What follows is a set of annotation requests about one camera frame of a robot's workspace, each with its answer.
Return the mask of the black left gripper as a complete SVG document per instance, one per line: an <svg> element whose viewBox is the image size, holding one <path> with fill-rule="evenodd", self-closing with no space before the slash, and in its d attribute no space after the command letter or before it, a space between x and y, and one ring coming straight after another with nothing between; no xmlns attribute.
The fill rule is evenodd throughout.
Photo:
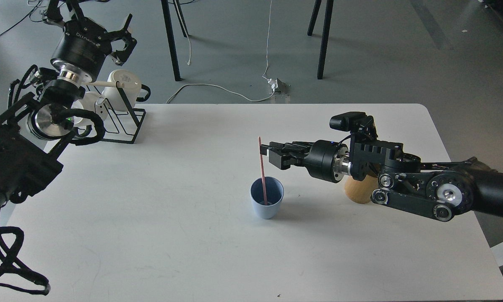
<svg viewBox="0 0 503 302"><path fill-rule="evenodd" d="M61 14L59 2L67 5L71 20L65 22ZM42 21L48 25L63 29L63 36L50 59L50 63L57 70L64 66L75 67L83 74L84 82L94 82L102 69L107 56L110 55L118 66L127 62L137 45L132 37L129 25L133 15L129 14L121 29L109 32L109 41L122 41L123 48L112 51L111 43L98 39L104 29L92 20L84 23L83 11L79 4L84 0L50 0L42 15Z"/></svg>

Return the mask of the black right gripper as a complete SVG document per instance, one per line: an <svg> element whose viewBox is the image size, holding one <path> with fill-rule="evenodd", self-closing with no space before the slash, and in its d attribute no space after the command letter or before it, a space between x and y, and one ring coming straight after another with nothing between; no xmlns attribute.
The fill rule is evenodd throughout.
<svg viewBox="0 0 503 302"><path fill-rule="evenodd" d="M280 154L268 154L269 151ZM280 170L304 166L310 176L332 183L338 183L343 176L350 174L349 149L344 143L328 140L317 140L314 143L271 141L267 145L260 145L260 153L267 155L268 161Z"/></svg>

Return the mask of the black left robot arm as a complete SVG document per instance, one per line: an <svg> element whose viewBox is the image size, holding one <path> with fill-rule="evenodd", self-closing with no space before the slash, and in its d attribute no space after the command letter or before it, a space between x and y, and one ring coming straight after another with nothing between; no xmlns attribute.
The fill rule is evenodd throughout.
<svg viewBox="0 0 503 302"><path fill-rule="evenodd" d="M137 41L128 15L123 27L108 31L86 17L79 0L67 0L69 21L57 0L48 3L43 22L61 27L62 37L50 60L51 68L29 67L10 84L8 108L0 115L0 211L40 193L60 174L58 157L68 145L85 146L104 139L102 117L73 108L84 85L95 85L107 57L125 63ZM18 258L24 232L0 225L0 286L32 295L50 292L48 279Z"/></svg>

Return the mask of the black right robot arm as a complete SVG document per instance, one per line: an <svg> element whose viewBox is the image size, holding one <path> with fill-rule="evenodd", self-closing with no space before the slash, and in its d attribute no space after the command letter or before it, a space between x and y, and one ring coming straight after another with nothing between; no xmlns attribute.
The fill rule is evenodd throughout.
<svg viewBox="0 0 503 302"><path fill-rule="evenodd" d="M441 222L468 211L503 218L503 173L471 157L462 162L422 162L401 143L329 140L260 145L261 155L286 170L304 167L313 178L338 183L350 176L370 181L364 199Z"/></svg>

